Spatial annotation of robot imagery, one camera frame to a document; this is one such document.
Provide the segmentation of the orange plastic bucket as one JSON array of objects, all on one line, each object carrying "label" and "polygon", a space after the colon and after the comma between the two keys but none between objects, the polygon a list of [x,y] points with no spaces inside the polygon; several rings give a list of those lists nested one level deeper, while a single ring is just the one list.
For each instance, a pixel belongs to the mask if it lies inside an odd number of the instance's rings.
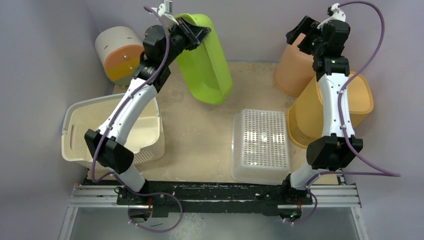
[{"label": "orange plastic bucket", "polygon": [[304,38],[305,35],[302,33],[293,44],[285,47],[273,75],[276,86],[293,97],[298,97],[315,76],[312,67],[313,56],[298,48]]}]

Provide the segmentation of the green plastic tub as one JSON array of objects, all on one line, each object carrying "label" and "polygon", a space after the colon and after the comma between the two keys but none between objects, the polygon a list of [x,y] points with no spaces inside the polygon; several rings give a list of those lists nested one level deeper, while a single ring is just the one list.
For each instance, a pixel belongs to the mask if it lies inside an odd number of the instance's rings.
[{"label": "green plastic tub", "polygon": [[204,42],[194,50],[183,51],[176,63],[194,98],[206,104],[222,105],[233,90],[233,81],[215,26],[201,13],[181,13],[178,17],[210,28]]}]

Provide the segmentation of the yellow slatted plastic basket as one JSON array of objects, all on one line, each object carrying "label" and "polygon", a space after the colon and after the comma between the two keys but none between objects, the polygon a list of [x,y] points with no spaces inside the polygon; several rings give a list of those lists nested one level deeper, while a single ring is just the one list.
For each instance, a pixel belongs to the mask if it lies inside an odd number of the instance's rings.
[{"label": "yellow slatted plastic basket", "polygon": [[[373,111],[373,95],[367,79],[360,74],[347,88],[350,119],[356,128]],[[288,110],[288,136],[295,145],[305,149],[322,136],[323,126],[322,94],[316,77],[313,77]]]}]

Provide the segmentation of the white perforated plastic basket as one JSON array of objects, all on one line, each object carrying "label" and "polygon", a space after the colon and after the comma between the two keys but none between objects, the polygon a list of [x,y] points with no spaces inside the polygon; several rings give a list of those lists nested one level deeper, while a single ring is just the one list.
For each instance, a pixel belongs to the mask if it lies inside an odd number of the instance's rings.
[{"label": "white perforated plastic basket", "polygon": [[233,117],[231,177],[241,183],[281,185],[291,173],[286,116],[243,109]]}]

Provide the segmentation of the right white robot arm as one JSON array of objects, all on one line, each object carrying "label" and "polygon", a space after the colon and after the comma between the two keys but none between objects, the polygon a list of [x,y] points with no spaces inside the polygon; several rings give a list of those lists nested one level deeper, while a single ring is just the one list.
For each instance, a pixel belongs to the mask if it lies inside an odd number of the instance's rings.
[{"label": "right white robot arm", "polygon": [[343,56],[351,27],[344,20],[330,19],[318,22],[305,16],[286,36],[291,45],[300,34],[305,37],[298,44],[301,52],[313,57],[323,101],[323,128],[321,137],[306,149],[306,162],[285,180],[289,185],[281,189],[280,196],[288,204],[294,203],[318,178],[325,173],[347,167],[361,151],[363,140],[355,136],[352,126],[346,84],[349,81],[350,63]]}]

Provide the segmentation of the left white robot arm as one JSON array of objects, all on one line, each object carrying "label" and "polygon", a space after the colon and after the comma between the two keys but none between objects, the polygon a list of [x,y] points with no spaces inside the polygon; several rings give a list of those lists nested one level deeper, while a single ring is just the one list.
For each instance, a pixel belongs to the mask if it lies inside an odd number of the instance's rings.
[{"label": "left white robot arm", "polygon": [[182,17],[170,28],[163,23],[149,27],[127,92],[105,122],[96,130],[88,129],[84,135],[92,164],[99,163],[109,169],[130,189],[129,197],[138,205],[148,201],[149,191],[146,179],[133,163],[134,153],[125,147],[129,133],[170,76],[169,65],[183,51],[198,48],[211,31],[208,26],[190,23]]}]

